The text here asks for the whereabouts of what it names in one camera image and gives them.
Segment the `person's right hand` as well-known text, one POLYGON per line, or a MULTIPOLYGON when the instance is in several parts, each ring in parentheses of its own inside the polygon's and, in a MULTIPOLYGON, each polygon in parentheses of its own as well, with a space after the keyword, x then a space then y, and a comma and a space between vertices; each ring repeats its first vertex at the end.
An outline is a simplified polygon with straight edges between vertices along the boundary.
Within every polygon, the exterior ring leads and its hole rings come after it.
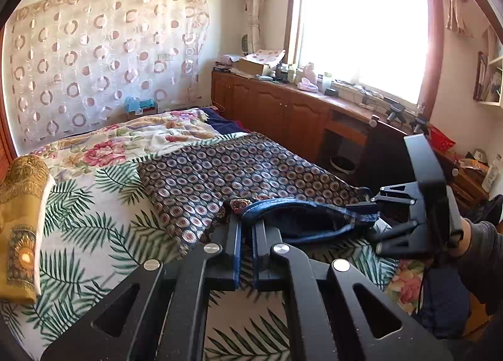
POLYGON ((466 218, 460 220, 462 234, 459 237, 457 245, 454 248, 448 248, 448 254, 458 260, 461 256, 466 254, 472 242, 472 223, 466 218))

